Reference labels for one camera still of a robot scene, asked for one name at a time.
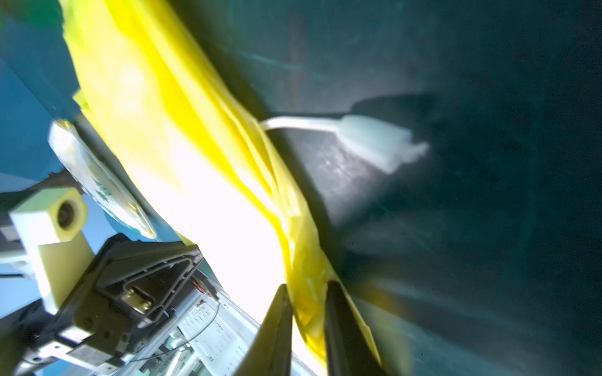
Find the plain yellow raincoat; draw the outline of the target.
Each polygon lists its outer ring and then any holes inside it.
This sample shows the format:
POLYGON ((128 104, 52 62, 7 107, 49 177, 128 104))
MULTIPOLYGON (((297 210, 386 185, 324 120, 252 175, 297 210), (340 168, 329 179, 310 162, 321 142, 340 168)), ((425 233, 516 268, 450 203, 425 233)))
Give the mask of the plain yellow raincoat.
POLYGON ((144 199, 262 321, 280 285, 293 349, 326 372, 327 284, 307 201, 259 122, 167 1, 63 1, 75 101, 144 199))

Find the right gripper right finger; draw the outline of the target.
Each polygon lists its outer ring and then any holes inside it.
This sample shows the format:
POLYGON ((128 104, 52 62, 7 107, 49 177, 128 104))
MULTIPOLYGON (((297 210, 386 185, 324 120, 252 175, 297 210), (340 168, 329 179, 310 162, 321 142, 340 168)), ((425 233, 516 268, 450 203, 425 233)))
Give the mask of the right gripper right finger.
POLYGON ((339 282, 328 283, 325 307, 328 375, 386 375, 369 349, 339 282))

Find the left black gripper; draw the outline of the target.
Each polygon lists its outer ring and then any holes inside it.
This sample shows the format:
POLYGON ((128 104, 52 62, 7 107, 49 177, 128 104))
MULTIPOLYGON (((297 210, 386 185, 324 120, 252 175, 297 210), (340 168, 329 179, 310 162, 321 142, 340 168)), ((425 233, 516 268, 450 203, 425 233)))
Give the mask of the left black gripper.
POLYGON ((56 360, 111 374, 123 368, 166 325, 192 291, 203 255, 194 245, 109 238, 72 293, 34 332, 28 363, 56 360))

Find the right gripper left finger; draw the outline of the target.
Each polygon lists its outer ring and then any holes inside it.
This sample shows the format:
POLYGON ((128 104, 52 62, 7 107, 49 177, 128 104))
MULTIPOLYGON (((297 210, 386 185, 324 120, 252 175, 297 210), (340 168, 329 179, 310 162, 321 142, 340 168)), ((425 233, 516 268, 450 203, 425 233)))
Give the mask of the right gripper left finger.
POLYGON ((289 376, 292 365, 293 305, 280 285, 235 375, 289 376))

